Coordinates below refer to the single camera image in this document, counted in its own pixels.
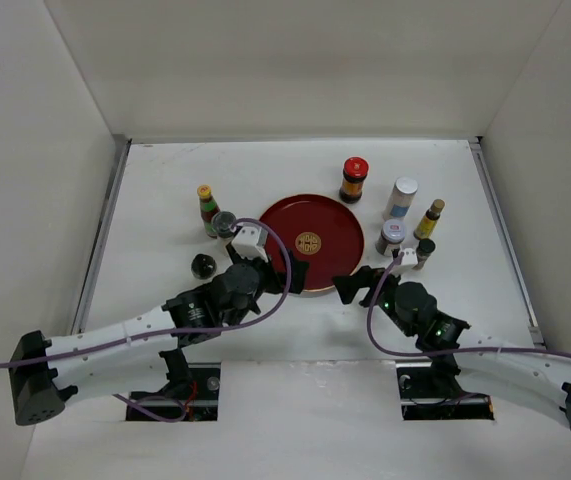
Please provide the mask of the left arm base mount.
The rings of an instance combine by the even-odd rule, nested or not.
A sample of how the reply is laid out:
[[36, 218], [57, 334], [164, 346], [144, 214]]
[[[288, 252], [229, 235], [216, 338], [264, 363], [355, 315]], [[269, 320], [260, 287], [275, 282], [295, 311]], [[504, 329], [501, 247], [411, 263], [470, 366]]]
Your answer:
[[220, 363], [188, 363], [181, 349], [160, 354], [165, 381], [155, 392], [132, 391], [126, 422], [212, 422], [218, 419]]

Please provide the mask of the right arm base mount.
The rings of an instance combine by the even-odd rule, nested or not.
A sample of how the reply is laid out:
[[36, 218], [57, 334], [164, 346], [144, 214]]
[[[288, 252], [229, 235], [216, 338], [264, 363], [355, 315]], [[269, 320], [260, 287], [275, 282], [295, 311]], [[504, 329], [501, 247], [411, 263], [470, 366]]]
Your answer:
[[397, 363], [401, 414], [406, 421], [493, 421], [491, 398], [461, 389], [455, 379], [429, 362]]

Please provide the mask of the green label sauce bottle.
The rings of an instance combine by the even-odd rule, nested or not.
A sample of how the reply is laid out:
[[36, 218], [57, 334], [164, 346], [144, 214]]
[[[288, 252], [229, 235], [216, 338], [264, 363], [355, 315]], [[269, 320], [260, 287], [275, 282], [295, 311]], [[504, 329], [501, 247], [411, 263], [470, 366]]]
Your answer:
[[197, 188], [197, 195], [199, 198], [200, 216], [206, 234], [210, 238], [216, 238], [217, 234], [212, 225], [213, 217], [220, 211], [218, 203], [214, 199], [211, 187], [203, 184]]

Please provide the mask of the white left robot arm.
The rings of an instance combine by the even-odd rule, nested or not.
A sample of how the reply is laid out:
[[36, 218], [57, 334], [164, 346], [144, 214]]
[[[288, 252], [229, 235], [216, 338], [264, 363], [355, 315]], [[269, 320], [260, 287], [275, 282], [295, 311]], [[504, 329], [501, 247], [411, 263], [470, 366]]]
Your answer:
[[46, 337], [39, 330], [23, 335], [3, 366], [16, 424], [36, 425], [76, 402], [110, 395], [153, 420], [160, 418], [128, 398], [130, 392], [174, 403], [183, 420], [198, 393], [185, 348], [250, 327], [250, 313], [257, 322], [265, 320], [258, 305], [265, 293], [280, 299], [301, 293], [308, 263], [292, 252], [283, 259], [286, 270], [279, 273], [270, 258], [234, 254], [223, 273], [133, 319], [76, 335]]

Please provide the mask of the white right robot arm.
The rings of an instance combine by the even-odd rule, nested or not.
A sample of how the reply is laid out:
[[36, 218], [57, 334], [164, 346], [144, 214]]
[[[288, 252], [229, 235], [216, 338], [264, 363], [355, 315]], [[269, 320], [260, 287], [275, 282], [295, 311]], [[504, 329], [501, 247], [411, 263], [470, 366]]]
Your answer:
[[431, 359], [429, 384], [448, 396], [458, 389], [501, 398], [545, 415], [571, 431], [571, 353], [518, 347], [474, 330], [441, 311], [418, 282], [403, 282], [382, 268], [360, 268], [333, 283], [343, 304], [359, 290], [369, 314], [381, 310], [407, 337], [415, 354]]

